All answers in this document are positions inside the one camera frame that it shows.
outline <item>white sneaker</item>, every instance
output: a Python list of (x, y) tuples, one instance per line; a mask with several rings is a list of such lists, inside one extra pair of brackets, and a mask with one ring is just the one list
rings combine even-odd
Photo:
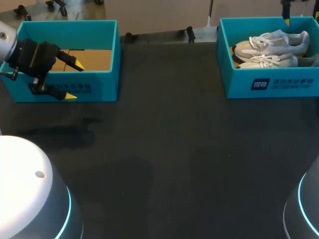
[(281, 67), (298, 67), (297, 57), (291, 53), (282, 56), (254, 56), (249, 62), (237, 66), (237, 69)]
[(249, 37), (233, 47), (235, 56), (247, 62), (255, 56), (280, 56), (293, 53), (303, 56), (309, 48), (309, 35), (306, 31), (301, 34), (287, 34), (281, 30), (264, 33), (260, 36)]

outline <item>background wall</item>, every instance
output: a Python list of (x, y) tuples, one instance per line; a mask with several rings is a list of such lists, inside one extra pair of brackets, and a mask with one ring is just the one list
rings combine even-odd
[[(307, 3), (305, 16), (313, 14), (314, 5), (314, 0)], [(290, 15), (300, 15), (304, 6), (304, 2), (292, 3)], [(214, 0), (210, 24), (218, 26), (222, 17), (281, 16), (281, 14), (280, 0)]]
[(207, 25), (210, 0), (105, 0), (107, 19), (120, 35), (153, 33)]

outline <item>printed logo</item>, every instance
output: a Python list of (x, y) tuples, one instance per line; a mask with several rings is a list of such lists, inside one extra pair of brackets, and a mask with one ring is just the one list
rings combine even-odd
[(265, 79), (255, 79), (253, 81), (253, 85), (251, 86), (251, 90), (252, 91), (264, 91), (265, 89), (267, 89), (268, 85), (269, 85), (269, 78), (265, 78)]

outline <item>shoe lace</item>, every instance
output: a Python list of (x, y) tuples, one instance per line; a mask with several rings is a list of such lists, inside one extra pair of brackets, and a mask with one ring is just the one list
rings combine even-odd
[(253, 48), (258, 48), (261, 46), (266, 46), (267, 44), (272, 45), (272, 42), (267, 38), (269, 33), (261, 34), (260, 36), (249, 37), (249, 42)]
[(251, 62), (258, 62), (260, 63), (261, 67), (264, 68), (271, 68), (271, 67), (276, 67), (280, 65), (280, 58), (278, 56), (254, 56), (250, 58)]

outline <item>cardboard insert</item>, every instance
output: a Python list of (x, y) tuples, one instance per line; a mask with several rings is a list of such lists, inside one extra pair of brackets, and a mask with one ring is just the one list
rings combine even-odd
[[(76, 59), (85, 68), (85, 71), (109, 71), (112, 59), (112, 50), (63, 50)], [(51, 71), (77, 71), (56, 59)]]

